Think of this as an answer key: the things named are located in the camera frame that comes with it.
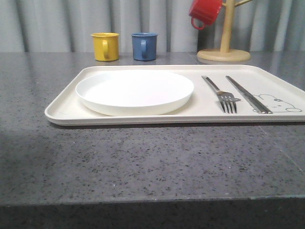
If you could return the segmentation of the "red enamel mug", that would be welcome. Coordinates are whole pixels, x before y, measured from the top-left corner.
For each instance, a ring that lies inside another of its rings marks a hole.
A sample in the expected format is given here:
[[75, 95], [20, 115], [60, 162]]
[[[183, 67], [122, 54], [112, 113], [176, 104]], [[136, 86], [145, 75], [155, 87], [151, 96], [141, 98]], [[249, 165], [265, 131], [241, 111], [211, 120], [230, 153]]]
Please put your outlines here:
[[221, 0], [193, 0], [189, 9], [191, 25], [197, 30], [203, 30], [216, 20], [221, 7]]

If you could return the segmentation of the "silver metal fork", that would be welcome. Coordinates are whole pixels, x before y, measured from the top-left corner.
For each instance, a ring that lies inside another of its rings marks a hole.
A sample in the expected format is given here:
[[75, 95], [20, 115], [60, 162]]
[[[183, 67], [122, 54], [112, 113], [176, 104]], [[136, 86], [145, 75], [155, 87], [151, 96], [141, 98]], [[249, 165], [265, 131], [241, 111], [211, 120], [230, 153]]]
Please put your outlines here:
[[222, 91], [218, 88], [218, 86], [207, 76], [202, 76], [202, 78], [209, 84], [209, 86], [213, 89], [216, 94], [220, 105], [223, 109], [224, 113], [227, 114], [235, 114], [237, 113], [237, 102], [240, 101], [239, 98], [236, 98], [232, 93]]

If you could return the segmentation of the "white round plate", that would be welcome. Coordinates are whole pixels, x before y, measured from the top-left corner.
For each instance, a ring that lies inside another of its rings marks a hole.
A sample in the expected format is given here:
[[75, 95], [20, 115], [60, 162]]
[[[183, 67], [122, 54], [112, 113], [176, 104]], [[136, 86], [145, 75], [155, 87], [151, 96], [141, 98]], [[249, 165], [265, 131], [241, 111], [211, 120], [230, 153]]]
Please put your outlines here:
[[169, 71], [121, 70], [88, 77], [75, 91], [86, 107], [104, 115], [162, 115], [185, 105], [194, 84]]

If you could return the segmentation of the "beige rabbit serving tray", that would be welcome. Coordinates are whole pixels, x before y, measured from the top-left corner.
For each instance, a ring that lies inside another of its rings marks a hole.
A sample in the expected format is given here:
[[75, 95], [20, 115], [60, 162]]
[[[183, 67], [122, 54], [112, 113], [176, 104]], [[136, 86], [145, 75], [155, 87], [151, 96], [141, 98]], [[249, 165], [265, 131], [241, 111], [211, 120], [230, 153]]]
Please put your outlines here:
[[[189, 78], [194, 84], [192, 97], [183, 107], [163, 115], [107, 116], [85, 107], [75, 88], [83, 79], [119, 70], [164, 70]], [[208, 76], [221, 90], [240, 97], [228, 81], [232, 77], [267, 106], [271, 114], [258, 114], [244, 98], [236, 114], [225, 114], [203, 77]], [[305, 93], [275, 75], [250, 65], [130, 65], [84, 68], [45, 109], [47, 119], [57, 125], [132, 125], [170, 123], [257, 123], [303, 122]]]

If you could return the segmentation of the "blue enamel mug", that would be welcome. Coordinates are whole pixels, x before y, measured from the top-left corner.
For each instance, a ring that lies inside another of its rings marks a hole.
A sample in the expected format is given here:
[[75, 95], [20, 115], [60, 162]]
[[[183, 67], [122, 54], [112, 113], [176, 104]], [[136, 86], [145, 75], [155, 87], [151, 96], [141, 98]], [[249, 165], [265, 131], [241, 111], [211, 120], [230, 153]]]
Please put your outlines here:
[[133, 59], [137, 61], [152, 61], [156, 59], [156, 33], [138, 32], [131, 34]]

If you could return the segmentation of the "yellow enamel mug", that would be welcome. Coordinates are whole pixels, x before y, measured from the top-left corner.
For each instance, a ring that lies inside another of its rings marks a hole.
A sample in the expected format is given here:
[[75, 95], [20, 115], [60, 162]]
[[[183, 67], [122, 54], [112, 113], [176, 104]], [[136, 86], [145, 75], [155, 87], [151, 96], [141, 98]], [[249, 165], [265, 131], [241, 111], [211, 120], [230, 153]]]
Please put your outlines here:
[[119, 59], [119, 34], [99, 32], [91, 34], [94, 57], [97, 61], [110, 62]]

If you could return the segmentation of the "wooden mug tree stand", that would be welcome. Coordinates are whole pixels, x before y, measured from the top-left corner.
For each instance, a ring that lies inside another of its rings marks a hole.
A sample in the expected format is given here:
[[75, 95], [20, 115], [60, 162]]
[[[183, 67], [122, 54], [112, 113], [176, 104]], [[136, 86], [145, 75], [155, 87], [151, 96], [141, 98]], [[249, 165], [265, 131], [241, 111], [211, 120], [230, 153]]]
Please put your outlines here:
[[225, 7], [225, 15], [220, 48], [200, 50], [197, 53], [198, 58], [219, 62], [241, 62], [251, 58], [250, 53], [247, 51], [230, 48], [235, 8], [250, 1], [226, 0], [225, 3], [222, 3], [222, 6]]

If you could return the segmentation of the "silver metal knife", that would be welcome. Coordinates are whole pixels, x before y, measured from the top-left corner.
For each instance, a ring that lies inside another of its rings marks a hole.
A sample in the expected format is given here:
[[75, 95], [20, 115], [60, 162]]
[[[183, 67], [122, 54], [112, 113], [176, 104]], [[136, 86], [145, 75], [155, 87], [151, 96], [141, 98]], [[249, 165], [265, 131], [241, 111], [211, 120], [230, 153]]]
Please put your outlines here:
[[259, 114], [272, 114], [273, 112], [267, 108], [262, 102], [256, 99], [249, 91], [243, 88], [232, 77], [226, 76], [226, 78], [233, 84], [233, 86], [239, 91], [239, 93], [246, 99], [246, 101], [257, 111]]

